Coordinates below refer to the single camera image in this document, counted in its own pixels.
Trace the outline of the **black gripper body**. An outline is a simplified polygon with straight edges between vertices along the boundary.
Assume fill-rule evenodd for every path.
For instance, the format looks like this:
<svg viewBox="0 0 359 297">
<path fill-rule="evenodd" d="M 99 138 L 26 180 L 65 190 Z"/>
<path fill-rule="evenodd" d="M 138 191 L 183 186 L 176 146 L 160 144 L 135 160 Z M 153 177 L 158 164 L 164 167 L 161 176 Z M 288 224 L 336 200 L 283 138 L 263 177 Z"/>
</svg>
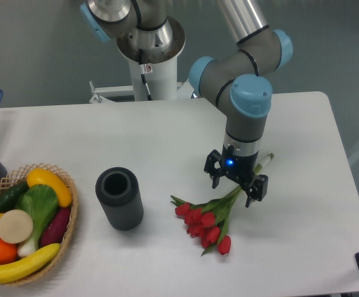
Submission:
<svg viewBox="0 0 359 297">
<path fill-rule="evenodd" d="M 242 157 L 235 155 L 231 146 L 223 147 L 222 158 L 220 160 L 221 169 L 224 175 L 245 189 L 254 178 L 254 166 L 256 164 L 258 153 Z"/>
</svg>

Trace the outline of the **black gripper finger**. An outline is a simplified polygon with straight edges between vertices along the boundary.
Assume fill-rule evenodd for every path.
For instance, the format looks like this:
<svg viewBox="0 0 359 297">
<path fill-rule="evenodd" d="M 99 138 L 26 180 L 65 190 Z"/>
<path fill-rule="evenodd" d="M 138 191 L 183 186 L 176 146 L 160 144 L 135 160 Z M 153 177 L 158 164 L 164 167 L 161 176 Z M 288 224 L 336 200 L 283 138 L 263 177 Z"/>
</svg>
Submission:
<svg viewBox="0 0 359 297">
<path fill-rule="evenodd" d="M 221 157 L 221 154 L 217 150 L 213 150 L 208 154 L 205 161 L 204 172 L 210 176 L 213 189 L 219 185 L 220 178 L 225 175 L 220 165 Z"/>
<path fill-rule="evenodd" d="M 250 183 L 245 186 L 247 195 L 245 207 L 248 208 L 255 201 L 260 202 L 267 194 L 269 177 L 264 174 L 255 174 Z"/>
</svg>

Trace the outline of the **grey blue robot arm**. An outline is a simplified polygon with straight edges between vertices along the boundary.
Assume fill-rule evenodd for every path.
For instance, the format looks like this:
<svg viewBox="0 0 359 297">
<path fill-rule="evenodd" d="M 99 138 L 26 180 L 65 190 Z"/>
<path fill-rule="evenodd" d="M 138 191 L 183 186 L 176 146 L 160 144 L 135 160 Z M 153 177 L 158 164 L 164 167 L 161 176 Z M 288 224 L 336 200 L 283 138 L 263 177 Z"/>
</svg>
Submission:
<svg viewBox="0 0 359 297">
<path fill-rule="evenodd" d="M 247 203 L 261 201 L 268 178 L 255 164 L 271 108 L 266 74 L 286 64 L 290 37 L 272 30 L 256 1 L 219 1 L 237 51 L 219 61 L 205 56 L 190 68 L 194 92 L 226 116 L 221 152 L 211 152 L 204 170 L 217 186 L 221 177 L 237 183 Z M 165 1 L 84 1 L 80 11 L 101 41 L 115 40 L 127 59 L 137 101 L 177 97 L 177 58 L 185 46 L 181 24 L 167 13 Z"/>
</svg>

